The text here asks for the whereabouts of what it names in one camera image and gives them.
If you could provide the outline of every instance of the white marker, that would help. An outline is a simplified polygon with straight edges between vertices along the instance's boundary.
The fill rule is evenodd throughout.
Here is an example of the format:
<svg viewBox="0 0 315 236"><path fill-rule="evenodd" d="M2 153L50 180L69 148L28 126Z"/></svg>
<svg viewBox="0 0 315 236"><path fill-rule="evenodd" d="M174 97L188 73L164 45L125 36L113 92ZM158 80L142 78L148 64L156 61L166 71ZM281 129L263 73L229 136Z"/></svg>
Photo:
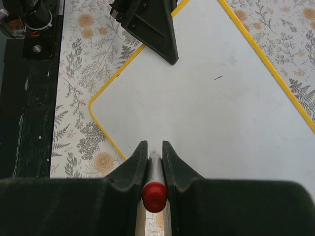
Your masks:
<svg viewBox="0 0 315 236"><path fill-rule="evenodd" d="M142 189L144 207L152 213L164 209L167 201L167 189L165 187L161 155L152 151L148 160L147 183Z"/></svg>

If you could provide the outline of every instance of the small marker stroke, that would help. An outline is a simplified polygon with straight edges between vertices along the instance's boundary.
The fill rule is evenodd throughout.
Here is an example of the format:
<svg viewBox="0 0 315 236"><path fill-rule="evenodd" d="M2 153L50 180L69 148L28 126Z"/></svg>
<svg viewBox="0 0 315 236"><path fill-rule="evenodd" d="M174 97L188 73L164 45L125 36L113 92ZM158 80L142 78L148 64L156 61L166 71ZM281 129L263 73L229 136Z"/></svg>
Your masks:
<svg viewBox="0 0 315 236"><path fill-rule="evenodd" d="M219 77L215 78L214 80L217 80L217 79L221 78L222 76L223 76L223 75L221 75L221 76L219 76Z"/></svg>

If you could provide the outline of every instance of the bolt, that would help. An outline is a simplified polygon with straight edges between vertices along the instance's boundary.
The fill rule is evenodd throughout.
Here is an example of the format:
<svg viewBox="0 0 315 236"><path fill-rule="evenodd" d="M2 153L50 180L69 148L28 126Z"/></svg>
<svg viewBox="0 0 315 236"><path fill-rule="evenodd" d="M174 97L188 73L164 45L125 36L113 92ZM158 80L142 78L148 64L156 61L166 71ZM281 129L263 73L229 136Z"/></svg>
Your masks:
<svg viewBox="0 0 315 236"><path fill-rule="evenodd" d="M41 46L40 45L35 45L33 47L33 52L35 53L40 53L41 52Z"/></svg>

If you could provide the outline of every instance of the red marker cap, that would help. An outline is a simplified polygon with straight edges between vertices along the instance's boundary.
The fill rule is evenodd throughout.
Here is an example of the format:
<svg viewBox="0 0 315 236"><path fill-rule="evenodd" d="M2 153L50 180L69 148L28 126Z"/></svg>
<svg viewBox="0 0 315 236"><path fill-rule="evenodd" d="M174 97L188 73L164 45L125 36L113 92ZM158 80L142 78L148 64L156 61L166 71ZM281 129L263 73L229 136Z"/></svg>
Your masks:
<svg viewBox="0 0 315 236"><path fill-rule="evenodd" d="M142 189L142 200L144 207L152 213L162 211L167 201L167 189L159 182L146 184Z"/></svg>

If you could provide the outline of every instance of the floral tablecloth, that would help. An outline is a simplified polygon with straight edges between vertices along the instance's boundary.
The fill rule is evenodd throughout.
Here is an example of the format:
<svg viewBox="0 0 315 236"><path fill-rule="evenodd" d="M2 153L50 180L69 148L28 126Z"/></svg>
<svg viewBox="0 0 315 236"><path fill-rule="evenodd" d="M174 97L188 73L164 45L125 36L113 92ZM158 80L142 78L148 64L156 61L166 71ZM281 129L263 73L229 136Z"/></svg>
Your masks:
<svg viewBox="0 0 315 236"><path fill-rule="evenodd" d="M88 111L90 99L140 46L110 17L110 2L65 3L52 178L103 177L123 162ZM227 2L315 121L315 0ZM146 235L163 235L162 213L147 214Z"/></svg>

